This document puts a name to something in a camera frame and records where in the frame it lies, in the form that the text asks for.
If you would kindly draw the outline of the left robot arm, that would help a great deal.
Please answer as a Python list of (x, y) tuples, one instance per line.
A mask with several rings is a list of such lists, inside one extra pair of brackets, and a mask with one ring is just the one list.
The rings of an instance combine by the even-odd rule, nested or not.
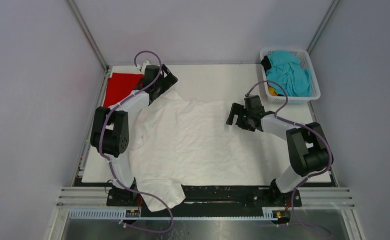
[(121, 188), (119, 199), (127, 206), (138, 199), (131, 188), (134, 176), (129, 163), (130, 132), (141, 110), (178, 82), (165, 65), (147, 65), (126, 97), (115, 104), (99, 106), (94, 112), (90, 145), (106, 159), (113, 185)]

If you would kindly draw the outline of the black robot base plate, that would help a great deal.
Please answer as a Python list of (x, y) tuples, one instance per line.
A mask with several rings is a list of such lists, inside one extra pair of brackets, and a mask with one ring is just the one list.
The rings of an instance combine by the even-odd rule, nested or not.
[[(230, 213), (256, 208), (277, 208), (290, 210), (292, 206), (301, 207), (302, 200), (299, 191), (295, 193), (277, 193), (275, 187), (269, 186), (192, 186), (184, 185), (186, 198), (182, 203), (171, 208), (171, 212), (163, 209), (157, 212), (168, 212), (169, 216), (177, 210), (225, 210)], [(108, 192), (106, 201), (108, 207), (134, 207), (137, 210), (147, 210), (147, 197), (113, 187)]]

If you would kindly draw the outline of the white t shirt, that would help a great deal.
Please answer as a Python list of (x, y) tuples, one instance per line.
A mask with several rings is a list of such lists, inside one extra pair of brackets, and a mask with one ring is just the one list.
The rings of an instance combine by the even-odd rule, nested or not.
[(171, 91), (141, 111), (128, 151), (150, 211), (182, 203), (183, 186), (271, 181), (266, 135), (226, 125), (230, 107), (223, 100), (186, 101)]

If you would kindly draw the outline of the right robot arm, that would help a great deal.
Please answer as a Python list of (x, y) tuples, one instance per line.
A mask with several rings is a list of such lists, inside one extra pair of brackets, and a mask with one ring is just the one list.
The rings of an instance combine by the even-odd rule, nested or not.
[(258, 95), (248, 95), (244, 102), (232, 104), (227, 125), (270, 133), (287, 143), (290, 165), (272, 180), (269, 193), (271, 203), (282, 206), (289, 200), (289, 192), (329, 170), (333, 154), (319, 123), (301, 124), (266, 111)]

